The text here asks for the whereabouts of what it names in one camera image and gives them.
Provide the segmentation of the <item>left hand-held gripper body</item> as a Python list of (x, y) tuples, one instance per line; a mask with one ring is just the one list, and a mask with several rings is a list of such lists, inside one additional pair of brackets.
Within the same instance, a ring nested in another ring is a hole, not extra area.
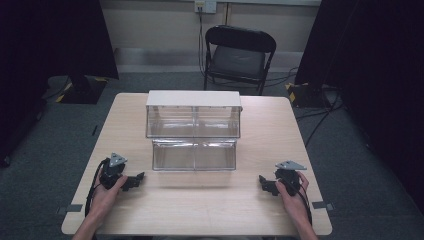
[(111, 156), (106, 158), (100, 176), (100, 183), (106, 188), (111, 189), (117, 180), (121, 177), (125, 168), (127, 158), (112, 152)]

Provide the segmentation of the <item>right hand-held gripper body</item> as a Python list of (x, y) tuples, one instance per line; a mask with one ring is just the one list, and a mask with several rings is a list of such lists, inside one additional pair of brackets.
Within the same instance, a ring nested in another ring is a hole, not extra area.
[(295, 196), (300, 190), (297, 170), (306, 170), (306, 167), (292, 160), (276, 163), (275, 166), (277, 168), (275, 171), (276, 178), (285, 185), (290, 196)]

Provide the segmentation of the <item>person's left hand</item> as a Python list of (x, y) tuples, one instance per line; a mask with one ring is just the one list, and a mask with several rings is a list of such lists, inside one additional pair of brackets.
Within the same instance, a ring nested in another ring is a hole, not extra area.
[(91, 202), (88, 218), (95, 223), (101, 223), (111, 211), (121, 187), (126, 183), (127, 176), (122, 175), (115, 185), (106, 189), (99, 179), (96, 179), (95, 190)]

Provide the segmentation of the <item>person's right hand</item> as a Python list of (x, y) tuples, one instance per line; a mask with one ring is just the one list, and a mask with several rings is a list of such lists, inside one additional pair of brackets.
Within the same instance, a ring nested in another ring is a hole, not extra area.
[(302, 218), (308, 219), (309, 223), (311, 224), (309, 220), (309, 210), (307, 208), (308, 201), (306, 196), (306, 190), (308, 188), (309, 182), (301, 172), (297, 172), (297, 174), (300, 178), (300, 190), (295, 196), (290, 196), (286, 190), (285, 185), (280, 181), (277, 181), (275, 186), (280, 192), (283, 206), (290, 216), (293, 224), (295, 220)]

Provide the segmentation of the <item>grey tape strip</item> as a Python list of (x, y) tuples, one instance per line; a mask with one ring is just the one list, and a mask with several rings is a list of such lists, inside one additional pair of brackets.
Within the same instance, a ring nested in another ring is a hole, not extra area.
[(67, 206), (61, 206), (57, 209), (56, 213), (59, 215), (66, 215), (69, 212), (80, 212), (82, 210), (82, 204), (70, 204)]
[(335, 209), (335, 206), (331, 202), (325, 201), (313, 202), (312, 206), (314, 209), (326, 209), (327, 211), (332, 211)]

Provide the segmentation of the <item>clear plastic drawer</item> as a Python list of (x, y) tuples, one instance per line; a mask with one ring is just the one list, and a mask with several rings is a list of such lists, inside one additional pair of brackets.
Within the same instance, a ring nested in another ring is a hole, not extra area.
[(234, 171), (236, 139), (154, 139), (155, 171)]

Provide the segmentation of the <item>black stand base yellow tape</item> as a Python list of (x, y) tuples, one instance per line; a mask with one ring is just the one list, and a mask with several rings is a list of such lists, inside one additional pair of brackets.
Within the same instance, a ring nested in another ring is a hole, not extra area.
[(315, 88), (308, 83), (295, 85), (288, 83), (285, 85), (288, 98), (292, 105), (297, 108), (326, 108), (331, 104), (322, 88)]
[(95, 105), (108, 83), (105, 78), (85, 75), (70, 75), (69, 79), (57, 103)]

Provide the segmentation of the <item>clear cabinet with white top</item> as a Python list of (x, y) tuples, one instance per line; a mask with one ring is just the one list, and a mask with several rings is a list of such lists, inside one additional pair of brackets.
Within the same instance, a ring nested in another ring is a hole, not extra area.
[(147, 138), (240, 138), (238, 91), (150, 90)]

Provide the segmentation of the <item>black folding chair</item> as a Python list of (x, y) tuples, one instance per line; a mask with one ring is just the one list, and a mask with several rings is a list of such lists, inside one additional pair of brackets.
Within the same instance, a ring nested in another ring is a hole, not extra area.
[(266, 32), (228, 25), (207, 30), (203, 89), (208, 78), (253, 84), (263, 93), (276, 41)]

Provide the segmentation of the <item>black curtain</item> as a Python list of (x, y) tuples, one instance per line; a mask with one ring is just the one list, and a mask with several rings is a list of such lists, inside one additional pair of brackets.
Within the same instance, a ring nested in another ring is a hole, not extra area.
[(424, 0), (321, 0), (295, 81), (340, 89), (424, 212)]

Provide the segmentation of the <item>white wall outlet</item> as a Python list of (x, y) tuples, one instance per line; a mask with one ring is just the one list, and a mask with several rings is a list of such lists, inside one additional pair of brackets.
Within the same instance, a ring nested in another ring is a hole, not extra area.
[(217, 2), (215, 0), (195, 0), (194, 11), (196, 13), (215, 14)]

